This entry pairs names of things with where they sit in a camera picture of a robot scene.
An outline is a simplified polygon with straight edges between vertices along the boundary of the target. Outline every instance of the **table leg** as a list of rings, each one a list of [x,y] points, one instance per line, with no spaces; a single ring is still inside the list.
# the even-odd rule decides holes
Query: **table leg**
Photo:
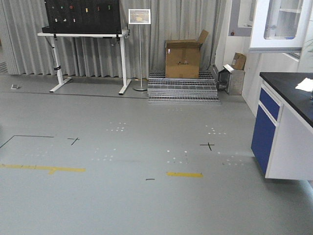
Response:
[[[120,95],[124,94],[127,87],[129,86],[131,79],[126,78],[126,55],[125,55],[125,38],[121,37],[121,56],[122,56],[122,70],[123,70],[123,88],[119,92]]]
[[[55,39],[53,37],[51,37],[51,45],[53,48],[53,54],[54,54],[54,58],[55,58],[56,68],[59,68],[57,70],[57,77],[58,77],[59,84],[50,90],[50,92],[53,93],[53,92],[57,91],[59,88],[61,88],[68,81],[70,81],[71,78],[67,78],[67,79],[63,80],[61,63],[60,63],[60,58],[59,58],[59,52],[58,52],[58,48],[57,48],[56,43],[55,43]]]

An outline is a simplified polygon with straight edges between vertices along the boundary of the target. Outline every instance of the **yellow floor marking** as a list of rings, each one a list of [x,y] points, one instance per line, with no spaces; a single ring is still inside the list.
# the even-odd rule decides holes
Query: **yellow floor marking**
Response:
[[[84,168],[68,168],[55,166],[39,166],[39,165],[6,165],[0,164],[0,168],[7,169],[30,169],[30,170],[49,170],[49,175],[53,175],[56,171],[85,172]]]
[[[179,177],[196,177],[203,178],[202,173],[182,173],[182,172],[167,172],[168,176],[179,176]]]

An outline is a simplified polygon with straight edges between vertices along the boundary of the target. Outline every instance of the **black pegboard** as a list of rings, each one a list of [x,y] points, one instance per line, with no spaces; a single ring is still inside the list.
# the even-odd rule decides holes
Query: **black pegboard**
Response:
[[[45,33],[122,33],[119,0],[45,0],[45,7]]]

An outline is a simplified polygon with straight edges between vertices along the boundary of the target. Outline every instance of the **metal stair platform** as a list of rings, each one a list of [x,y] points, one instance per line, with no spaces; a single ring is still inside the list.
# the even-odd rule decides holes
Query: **metal stair platform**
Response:
[[[148,95],[149,103],[221,103],[209,71],[201,71],[199,78],[165,78],[164,71],[152,71]]]

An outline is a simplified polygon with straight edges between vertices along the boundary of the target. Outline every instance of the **small cardboard box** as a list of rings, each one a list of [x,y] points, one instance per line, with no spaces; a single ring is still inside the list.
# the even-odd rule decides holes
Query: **small cardboard box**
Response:
[[[198,78],[200,48],[208,34],[203,30],[198,40],[167,40],[165,77]]]
[[[241,53],[235,53],[231,66],[232,68],[236,70],[244,70],[245,63],[246,63],[246,56]]]

